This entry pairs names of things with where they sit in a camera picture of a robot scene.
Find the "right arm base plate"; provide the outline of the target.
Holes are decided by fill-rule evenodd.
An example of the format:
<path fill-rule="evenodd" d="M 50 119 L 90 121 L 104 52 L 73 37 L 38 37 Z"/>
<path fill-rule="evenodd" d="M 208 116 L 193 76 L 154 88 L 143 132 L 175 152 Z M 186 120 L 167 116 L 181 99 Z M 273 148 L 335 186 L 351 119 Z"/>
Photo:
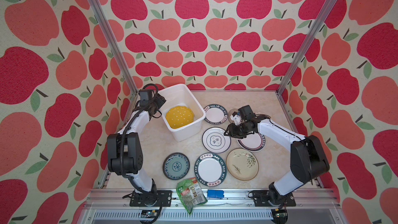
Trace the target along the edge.
<path fill-rule="evenodd" d="M 285 196 L 273 190 L 253 190 L 248 193 L 256 207 L 295 207 L 296 202 L 292 193 Z"/>

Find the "yellow dotted scalloped plate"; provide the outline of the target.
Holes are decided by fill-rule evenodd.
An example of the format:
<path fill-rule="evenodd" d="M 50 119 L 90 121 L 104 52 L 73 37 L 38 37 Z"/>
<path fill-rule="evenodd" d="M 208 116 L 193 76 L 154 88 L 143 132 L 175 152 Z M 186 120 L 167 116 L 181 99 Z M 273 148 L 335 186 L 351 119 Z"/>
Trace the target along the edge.
<path fill-rule="evenodd" d="M 175 106 L 166 113 L 165 119 L 172 129 L 178 129 L 194 122 L 194 113 L 186 106 Z"/>

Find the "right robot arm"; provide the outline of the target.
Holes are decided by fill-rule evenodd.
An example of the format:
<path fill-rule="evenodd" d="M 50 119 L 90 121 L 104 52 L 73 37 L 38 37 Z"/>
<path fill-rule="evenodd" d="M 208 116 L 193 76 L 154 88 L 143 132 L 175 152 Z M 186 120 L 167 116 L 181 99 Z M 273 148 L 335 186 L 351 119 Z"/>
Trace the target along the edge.
<path fill-rule="evenodd" d="M 249 105 L 243 106 L 230 116 L 225 136 L 235 139 L 262 134 L 279 143 L 290 153 L 290 170 L 268 187 L 266 200 L 272 206 L 284 204 L 292 192 L 312 179 L 330 170 L 330 164 L 320 140 L 288 130 L 264 114 L 256 114 Z"/>

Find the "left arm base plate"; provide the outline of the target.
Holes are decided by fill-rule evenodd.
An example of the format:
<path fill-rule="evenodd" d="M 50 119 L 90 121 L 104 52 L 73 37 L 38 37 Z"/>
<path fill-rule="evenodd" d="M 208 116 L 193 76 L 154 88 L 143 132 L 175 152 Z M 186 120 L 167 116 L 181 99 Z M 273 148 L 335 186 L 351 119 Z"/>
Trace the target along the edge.
<path fill-rule="evenodd" d="M 144 193 L 132 192 L 130 199 L 131 207 L 170 207 L 172 200 L 171 190 L 158 190 L 157 196 Z"/>

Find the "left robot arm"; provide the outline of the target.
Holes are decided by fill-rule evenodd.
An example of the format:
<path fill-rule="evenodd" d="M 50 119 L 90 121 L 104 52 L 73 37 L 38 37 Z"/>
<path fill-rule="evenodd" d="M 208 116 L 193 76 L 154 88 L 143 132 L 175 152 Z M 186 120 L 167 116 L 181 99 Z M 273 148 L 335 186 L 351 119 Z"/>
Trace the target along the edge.
<path fill-rule="evenodd" d="M 160 111 L 166 99 L 157 92 L 143 90 L 140 100 L 126 125 L 107 138 L 108 169 L 127 179 L 135 189 L 135 196 L 154 204 L 158 194 L 154 180 L 143 169 L 144 155 L 140 134 L 151 118 Z"/>

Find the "white plate black flower outline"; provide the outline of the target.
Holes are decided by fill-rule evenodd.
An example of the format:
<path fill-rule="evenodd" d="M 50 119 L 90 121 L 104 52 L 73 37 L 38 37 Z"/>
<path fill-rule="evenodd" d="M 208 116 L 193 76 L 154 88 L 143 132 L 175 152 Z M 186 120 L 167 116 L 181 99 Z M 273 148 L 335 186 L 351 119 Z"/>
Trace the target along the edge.
<path fill-rule="evenodd" d="M 225 129 L 212 127 L 202 135 L 203 146 L 212 153 L 223 153 L 231 146 L 231 138 L 224 136 Z"/>

